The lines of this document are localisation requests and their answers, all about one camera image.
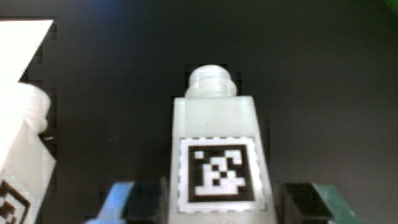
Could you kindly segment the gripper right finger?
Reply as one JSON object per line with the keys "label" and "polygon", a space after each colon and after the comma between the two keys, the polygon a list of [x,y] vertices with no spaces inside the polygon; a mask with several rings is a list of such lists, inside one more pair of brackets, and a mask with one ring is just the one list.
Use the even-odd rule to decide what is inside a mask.
{"label": "gripper right finger", "polygon": [[370,224],[347,204],[333,185],[285,183],[278,199],[280,224]]}

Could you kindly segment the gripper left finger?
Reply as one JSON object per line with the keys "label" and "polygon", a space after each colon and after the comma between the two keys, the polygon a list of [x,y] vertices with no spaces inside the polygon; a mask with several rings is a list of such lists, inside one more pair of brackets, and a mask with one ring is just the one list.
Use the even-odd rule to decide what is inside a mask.
{"label": "gripper left finger", "polygon": [[168,179],[116,182],[99,216],[84,224],[168,224]]}

